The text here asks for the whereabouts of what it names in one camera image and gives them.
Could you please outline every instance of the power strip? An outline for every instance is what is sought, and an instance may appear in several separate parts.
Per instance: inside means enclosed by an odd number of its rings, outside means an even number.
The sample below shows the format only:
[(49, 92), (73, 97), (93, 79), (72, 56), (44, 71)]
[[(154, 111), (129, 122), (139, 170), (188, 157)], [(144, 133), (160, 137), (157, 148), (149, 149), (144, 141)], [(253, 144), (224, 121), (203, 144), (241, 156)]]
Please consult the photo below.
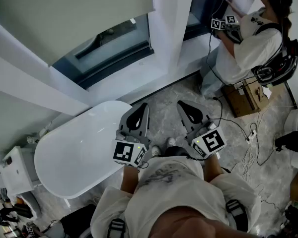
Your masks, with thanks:
[(246, 142), (247, 142), (247, 144), (250, 144), (250, 142), (254, 139), (254, 137), (256, 137), (256, 131), (255, 130), (253, 130), (253, 132), (252, 133), (250, 133), (250, 135), (248, 136), (248, 138), (247, 138), (247, 140), (246, 140)]

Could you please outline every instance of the white shoe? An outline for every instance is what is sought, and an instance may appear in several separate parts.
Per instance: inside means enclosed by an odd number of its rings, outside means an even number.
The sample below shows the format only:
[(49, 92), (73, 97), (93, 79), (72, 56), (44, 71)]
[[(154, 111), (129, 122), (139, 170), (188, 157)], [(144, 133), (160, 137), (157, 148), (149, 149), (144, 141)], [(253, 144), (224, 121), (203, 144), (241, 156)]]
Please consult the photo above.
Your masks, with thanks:
[(167, 139), (167, 148), (175, 146), (175, 139), (173, 137), (170, 137)]
[(161, 150), (158, 146), (154, 145), (151, 149), (151, 153), (152, 153), (153, 157), (160, 156), (161, 155)]

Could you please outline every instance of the dark hair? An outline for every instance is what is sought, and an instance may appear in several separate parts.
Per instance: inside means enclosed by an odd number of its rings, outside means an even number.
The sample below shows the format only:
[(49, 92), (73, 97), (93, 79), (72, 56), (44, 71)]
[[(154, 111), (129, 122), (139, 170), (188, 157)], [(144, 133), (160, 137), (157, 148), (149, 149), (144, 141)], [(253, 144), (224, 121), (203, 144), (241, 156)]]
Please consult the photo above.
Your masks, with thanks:
[(293, 0), (268, 0), (272, 6), (275, 14), (278, 17), (279, 23), (283, 27), (283, 40), (288, 39), (289, 30), (292, 26), (288, 16), (292, 12), (290, 6), (293, 4)]

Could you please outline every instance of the white t-shirt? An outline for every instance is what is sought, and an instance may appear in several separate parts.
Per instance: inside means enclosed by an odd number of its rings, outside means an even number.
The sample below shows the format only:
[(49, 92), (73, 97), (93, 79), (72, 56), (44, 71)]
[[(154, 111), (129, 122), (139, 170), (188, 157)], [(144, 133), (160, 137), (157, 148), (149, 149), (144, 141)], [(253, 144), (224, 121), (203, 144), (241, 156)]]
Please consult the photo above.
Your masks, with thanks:
[(260, 16), (264, 10), (265, 8), (261, 8), (241, 19), (243, 41), (234, 45), (235, 58), (220, 43), (216, 70), (226, 83), (235, 84), (246, 78), (252, 68), (263, 65), (280, 47), (282, 34), (277, 29), (270, 28), (254, 35), (262, 25), (272, 23)]
[(260, 215), (258, 195), (238, 176), (222, 174), (208, 183), (201, 164), (183, 156), (152, 158), (148, 164), (133, 195), (105, 189), (91, 220), (94, 238), (107, 237), (110, 222), (123, 213), (128, 229), (125, 237), (131, 238), (147, 238), (158, 217), (178, 206), (191, 207), (208, 219), (229, 225), (225, 204), (239, 200), (248, 216), (248, 230)]

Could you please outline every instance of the woman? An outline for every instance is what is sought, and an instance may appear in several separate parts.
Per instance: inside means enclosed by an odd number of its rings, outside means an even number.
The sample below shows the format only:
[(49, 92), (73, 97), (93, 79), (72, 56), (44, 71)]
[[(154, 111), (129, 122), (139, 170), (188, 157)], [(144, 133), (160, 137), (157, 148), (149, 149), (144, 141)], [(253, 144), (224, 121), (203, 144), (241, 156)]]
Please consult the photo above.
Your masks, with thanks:
[[(258, 194), (246, 181), (226, 173), (215, 155), (201, 164), (189, 160), (174, 138), (167, 150), (154, 146), (148, 166), (124, 167), (121, 189), (107, 187), (90, 222), (95, 238), (258, 238), (245, 233), (261, 210)], [(225, 210), (235, 202), (238, 224)]]
[[(266, 63), (278, 50), (282, 40), (288, 38), (292, 23), (288, 19), (293, 0), (261, 0), (265, 7), (250, 15), (239, 11), (230, 1), (228, 4), (240, 17), (240, 30), (243, 37), (241, 44), (235, 44), (223, 31), (217, 31), (222, 40), (219, 47), (214, 50), (208, 59), (209, 66), (225, 84), (235, 84), (251, 77), (250, 70)], [(267, 29), (258, 35), (254, 33), (264, 24), (281, 24), (283, 35), (277, 29)], [(223, 83), (210, 71), (207, 65), (200, 70), (208, 74), (204, 77), (200, 91), (202, 95), (214, 93)]]

